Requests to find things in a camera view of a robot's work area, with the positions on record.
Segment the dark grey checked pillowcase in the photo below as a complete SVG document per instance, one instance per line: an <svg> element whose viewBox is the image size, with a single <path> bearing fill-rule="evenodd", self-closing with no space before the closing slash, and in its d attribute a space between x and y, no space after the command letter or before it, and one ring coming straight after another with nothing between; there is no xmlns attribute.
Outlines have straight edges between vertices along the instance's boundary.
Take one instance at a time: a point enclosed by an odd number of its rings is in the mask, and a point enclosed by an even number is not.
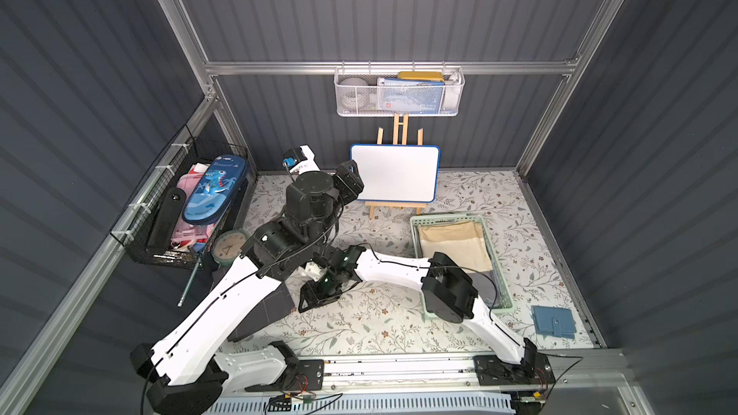
<svg viewBox="0 0 738 415"><path fill-rule="evenodd" d="M244 280L226 280L227 274L231 272L225 268L216 271L211 290L222 293L223 299L236 312L243 312L250 307L227 335L228 342L236 343L249 338L292 313L295 303L285 282L257 274L244 276Z"/></svg>

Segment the beige grey striped pillowcase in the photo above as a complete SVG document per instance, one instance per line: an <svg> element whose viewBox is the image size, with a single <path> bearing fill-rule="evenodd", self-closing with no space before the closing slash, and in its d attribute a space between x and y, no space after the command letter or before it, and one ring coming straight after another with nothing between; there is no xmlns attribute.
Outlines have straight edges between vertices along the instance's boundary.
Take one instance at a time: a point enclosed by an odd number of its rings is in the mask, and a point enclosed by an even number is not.
<svg viewBox="0 0 738 415"><path fill-rule="evenodd" d="M488 307L498 300L497 284L493 278L494 266L484 240L482 224L472 220L426 225L417 228L424 257L444 253L464 269Z"/></svg>

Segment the mint green plastic basket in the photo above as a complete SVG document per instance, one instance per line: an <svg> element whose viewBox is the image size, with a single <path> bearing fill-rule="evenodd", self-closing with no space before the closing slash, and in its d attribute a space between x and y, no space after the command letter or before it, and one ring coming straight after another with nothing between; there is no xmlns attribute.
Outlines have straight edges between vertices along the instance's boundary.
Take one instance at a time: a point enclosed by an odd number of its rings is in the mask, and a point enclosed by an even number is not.
<svg viewBox="0 0 738 415"><path fill-rule="evenodd" d="M440 252L448 256L471 277L484 303L493 313L513 311L503 265L484 219L469 213L427 214L411 217L411 235L415 255L432 257Z"/></svg>

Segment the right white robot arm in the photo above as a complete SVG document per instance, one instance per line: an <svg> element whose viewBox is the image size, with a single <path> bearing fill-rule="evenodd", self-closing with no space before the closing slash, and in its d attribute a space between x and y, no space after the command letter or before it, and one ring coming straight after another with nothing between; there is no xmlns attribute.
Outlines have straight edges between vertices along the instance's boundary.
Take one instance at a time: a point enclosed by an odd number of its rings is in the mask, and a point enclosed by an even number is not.
<svg viewBox="0 0 738 415"><path fill-rule="evenodd" d="M301 287L301 313L337 302L361 282L403 286L422 295L428 313L472 330L502 363L527 374L535 370L536 345L504 324L484 303L465 269L444 253L407 259L378 254L363 243L344 250L332 248L328 257L317 255L311 262L323 274Z"/></svg>

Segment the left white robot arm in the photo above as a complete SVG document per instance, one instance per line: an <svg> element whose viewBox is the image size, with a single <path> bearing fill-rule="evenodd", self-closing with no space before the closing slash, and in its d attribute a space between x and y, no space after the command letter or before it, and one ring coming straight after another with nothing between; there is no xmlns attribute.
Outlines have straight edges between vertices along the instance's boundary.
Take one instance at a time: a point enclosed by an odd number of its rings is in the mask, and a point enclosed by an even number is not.
<svg viewBox="0 0 738 415"><path fill-rule="evenodd" d="M331 232L363 188L354 161L332 174L300 173L286 189L281 213L255 230L190 315L159 342L134 348L132 365L145 380L140 403L156 414L202 414L231 391L295 384L299 360L282 341L249 353L225 354L219 348L298 268L324 263Z"/></svg>

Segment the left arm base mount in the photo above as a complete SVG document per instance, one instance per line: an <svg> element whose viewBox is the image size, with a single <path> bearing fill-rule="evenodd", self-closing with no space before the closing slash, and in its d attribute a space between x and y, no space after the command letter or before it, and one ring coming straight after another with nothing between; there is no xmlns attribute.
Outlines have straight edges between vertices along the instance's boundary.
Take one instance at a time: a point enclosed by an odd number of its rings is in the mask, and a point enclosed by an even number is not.
<svg viewBox="0 0 738 415"><path fill-rule="evenodd" d="M256 392L288 392L317 391L323 388L326 362L322 359L301 359L297 364L288 364L288 368L271 384L247 387L247 393Z"/></svg>

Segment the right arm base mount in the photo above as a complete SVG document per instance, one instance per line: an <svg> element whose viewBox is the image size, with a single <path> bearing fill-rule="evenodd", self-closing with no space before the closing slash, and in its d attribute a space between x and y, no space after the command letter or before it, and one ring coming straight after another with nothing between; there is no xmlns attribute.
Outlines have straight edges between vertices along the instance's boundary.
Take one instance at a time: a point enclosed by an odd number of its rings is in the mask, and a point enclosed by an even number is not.
<svg viewBox="0 0 738 415"><path fill-rule="evenodd" d="M473 370L480 386L552 386L557 378L549 359L540 353L527 355L519 365L501 361L495 355L475 355Z"/></svg>

